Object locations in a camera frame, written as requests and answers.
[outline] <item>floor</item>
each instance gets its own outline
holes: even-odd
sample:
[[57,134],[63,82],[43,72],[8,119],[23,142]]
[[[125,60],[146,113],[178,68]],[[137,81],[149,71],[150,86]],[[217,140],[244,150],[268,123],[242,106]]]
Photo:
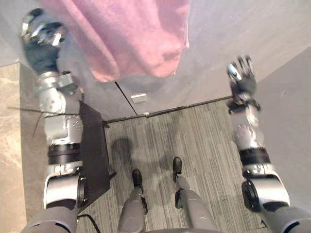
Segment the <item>floor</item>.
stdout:
[[[84,212],[94,217],[103,233],[116,232],[122,205],[132,190],[131,170],[139,168],[149,208],[146,230],[187,227],[183,211],[174,207],[171,169],[173,158],[179,156],[183,175],[209,207],[220,231],[268,232],[243,205],[241,164],[231,132],[224,100],[111,123],[106,137],[117,176],[111,189]],[[77,232],[94,229],[82,219]]]

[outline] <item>black cable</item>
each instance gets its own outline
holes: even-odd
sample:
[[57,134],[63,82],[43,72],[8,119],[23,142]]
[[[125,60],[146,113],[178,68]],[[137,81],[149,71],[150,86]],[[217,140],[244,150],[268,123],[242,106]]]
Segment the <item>black cable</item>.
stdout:
[[88,219],[93,223],[93,226],[94,226],[94,228],[96,230],[96,233],[101,233],[101,231],[99,230],[95,220],[92,218],[91,215],[88,215],[88,214],[86,214],[86,215],[78,215],[78,219],[82,218],[82,217],[88,217]]
[[137,112],[135,111],[134,107],[131,105],[131,102],[127,99],[125,93],[122,91],[121,87],[119,86],[119,84],[117,82],[115,82],[115,85],[117,86],[117,88],[121,91],[122,95],[124,96],[124,98],[126,99],[126,101],[128,102],[128,104],[131,106],[132,110],[134,111],[134,113],[138,116]]

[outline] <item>robot finger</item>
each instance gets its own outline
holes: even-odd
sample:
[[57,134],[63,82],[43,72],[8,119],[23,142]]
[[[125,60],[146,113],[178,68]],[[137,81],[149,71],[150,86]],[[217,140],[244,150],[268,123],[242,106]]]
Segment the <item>robot finger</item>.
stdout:
[[241,56],[238,56],[238,61],[240,63],[242,70],[245,70],[245,64],[244,64],[243,58]]
[[252,59],[249,55],[245,56],[245,60],[247,62],[247,66],[248,66],[248,72],[254,74],[253,72],[253,63],[252,63]]

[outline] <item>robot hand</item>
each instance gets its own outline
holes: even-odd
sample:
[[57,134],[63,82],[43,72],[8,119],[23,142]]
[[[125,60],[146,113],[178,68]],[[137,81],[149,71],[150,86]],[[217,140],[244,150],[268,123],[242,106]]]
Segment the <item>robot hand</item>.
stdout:
[[52,20],[40,8],[32,10],[24,18],[22,45],[30,66],[37,74],[57,72],[56,60],[66,32],[61,23]]
[[250,56],[245,56],[246,64],[241,56],[238,57],[240,69],[235,62],[228,65],[227,73],[230,78],[230,87],[233,100],[236,104],[245,104],[251,101],[257,87]]

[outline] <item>wire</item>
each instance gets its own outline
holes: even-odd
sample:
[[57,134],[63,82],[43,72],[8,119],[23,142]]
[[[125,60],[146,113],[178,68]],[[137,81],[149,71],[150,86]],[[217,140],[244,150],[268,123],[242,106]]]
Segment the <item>wire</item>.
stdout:
[[93,226],[94,226],[94,228],[96,230],[96,233],[101,233],[101,231],[99,230],[95,220],[92,218],[91,215],[88,215],[88,214],[86,214],[86,215],[78,215],[78,219],[80,219],[82,217],[88,217],[88,219],[92,222],[92,224],[93,224]]

